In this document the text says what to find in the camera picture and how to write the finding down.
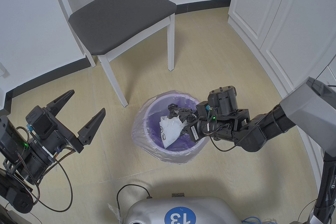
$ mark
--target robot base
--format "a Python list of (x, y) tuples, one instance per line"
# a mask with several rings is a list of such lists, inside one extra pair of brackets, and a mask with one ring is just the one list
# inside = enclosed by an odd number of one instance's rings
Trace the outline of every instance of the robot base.
[(174, 197), (138, 201), (124, 224), (241, 224), (230, 206), (215, 197)]

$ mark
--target trash can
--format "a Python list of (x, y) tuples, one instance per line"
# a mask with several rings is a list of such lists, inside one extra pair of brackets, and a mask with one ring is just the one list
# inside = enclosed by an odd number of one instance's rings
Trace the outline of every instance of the trash can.
[(137, 113), (133, 128), (133, 142), (152, 156), (167, 163), (187, 163), (205, 146), (209, 138), (194, 143), (189, 135), (179, 137), (166, 149), (163, 146), (160, 132), (160, 119), (169, 114), (168, 105), (196, 109), (198, 100), (187, 93), (169, 91), (147, 100)]

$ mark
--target chair cushion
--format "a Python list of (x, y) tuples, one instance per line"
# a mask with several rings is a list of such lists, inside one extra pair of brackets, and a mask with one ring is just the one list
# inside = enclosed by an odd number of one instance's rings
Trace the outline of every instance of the chair cushion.
[(69, 23), (92, 55), (103, 55), (175, 11), (169, 0), (94, 0)]

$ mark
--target logo on robot arm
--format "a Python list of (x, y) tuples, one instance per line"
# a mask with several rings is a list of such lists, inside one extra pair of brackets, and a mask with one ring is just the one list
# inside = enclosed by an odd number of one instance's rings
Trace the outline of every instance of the logo on robot arm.
[(165, 216), (165, 224), (195, 224), (196, 215), (187, 207), (170, 209)]

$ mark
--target wooden floor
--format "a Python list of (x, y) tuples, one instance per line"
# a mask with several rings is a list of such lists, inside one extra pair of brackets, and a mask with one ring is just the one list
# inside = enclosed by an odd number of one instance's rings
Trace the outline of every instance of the wooden floor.
[[(37, 204), (32, 213), (43, 224), (118, 223), (107, 204), (116, 206), (116, 192), (127, 183), (146, 186), (154, 198), (179, 192), (220, 197), (241, 219), (256, 216), (281, 224), (297, 220), (303, 207), (316, 198), (312, 168), (297, 129), (274, 138), (257, 153), (239, 147), (223, 153), (208, 143), (195, 159), (183, 165), (161, 162), (133, 144), (131, 129), (138, 109), (162, 92), (176, 89), (202, 101), (212, 89), (233, 85), (239, 107), (248, 108), (251, 117), (268, 112), (281, 99), (259, 62), (228, 25), (228, 8), (175, 18), (172, 72), (167, 68), (166, 29), (110, 63), (129, 103), (126, 108), (99, 63), (13, 99), (10, 120), (25, 126), (25, 116), (35, 105), (45, 106), (74, 89), (75, 95), (57, 116), (74, 133), (106, 108), (106, 117), (91, 145), (62, 162), (73, 186), (72, 207), (65, 213), (54, 213)], [(226, 149), (232, 143), (220, 141), (218, 145)], [(59, 167), (43, 179), (40, 188), (41, 201), (56, 209), (67, 207), (69, 186)], [(124, 189), (120, 194), (122, 215), (144, 198), (141, 189)], [(300, 221), (307, 220), (310, 209), (307, 207)], [(38, 223), (31, 215), (25, 218)]]

